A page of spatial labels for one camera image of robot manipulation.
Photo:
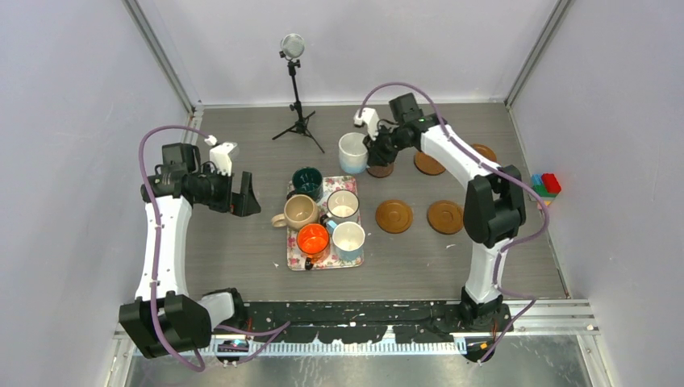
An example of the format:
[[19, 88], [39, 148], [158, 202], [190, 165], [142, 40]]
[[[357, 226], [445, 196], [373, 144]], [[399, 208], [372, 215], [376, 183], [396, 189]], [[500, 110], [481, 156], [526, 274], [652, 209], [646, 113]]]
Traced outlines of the white mug blue base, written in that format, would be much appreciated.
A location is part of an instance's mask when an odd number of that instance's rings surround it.
[[349, 132], [338, 141], [339, 163], [341, 169], [348, 174], [363, 173], [367, 168], [368, 149], [364, 145], [363, 133]]

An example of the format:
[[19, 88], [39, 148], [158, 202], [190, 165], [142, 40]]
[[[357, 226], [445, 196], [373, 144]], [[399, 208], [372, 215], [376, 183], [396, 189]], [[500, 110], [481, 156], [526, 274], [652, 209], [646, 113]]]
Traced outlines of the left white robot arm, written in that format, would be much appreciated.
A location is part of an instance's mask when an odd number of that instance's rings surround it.
[[142, 355], [166, 356], [162, 333], [176, 352], [205, 348], [218, 325], [229, 334], [241, 332], [247, 312], [236, 289], [215, 290], [200, 300], [190, 298], [186, 284], [186, 236], [194, 205], [238, 217], [258, 214], [261, 207], [244, 172], [240, 191], [232, 191], [232, 160], [237, 145], [212, 144], [201, 162], [198, 147], [169, 144], [141, 194], [147, 216], [144, 269], [133, 302], [119, 308], [119, 324]]

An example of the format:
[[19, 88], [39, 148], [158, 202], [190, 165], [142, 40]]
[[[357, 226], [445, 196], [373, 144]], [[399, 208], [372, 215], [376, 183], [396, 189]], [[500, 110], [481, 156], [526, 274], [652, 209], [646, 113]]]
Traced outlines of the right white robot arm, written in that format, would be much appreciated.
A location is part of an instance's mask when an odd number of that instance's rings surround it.
[[386, 166], [406, 148], [435, 159], [465, 188], [463, 222], [473, 242], [469, 277], [461, 291], [457, 316], [471, 331], [484, 331], [503, 313], [500, 270], [506, 246], [526, 222], [520, 172], [481, 158], [460, 139], [440, 112], [425, 114], [412, 93], [390, 101], [394, 128], [380, 124], [375, 109], [362, 106], [354, 114], [356, 127], [367, 135], [363, 144], [370, 166]]

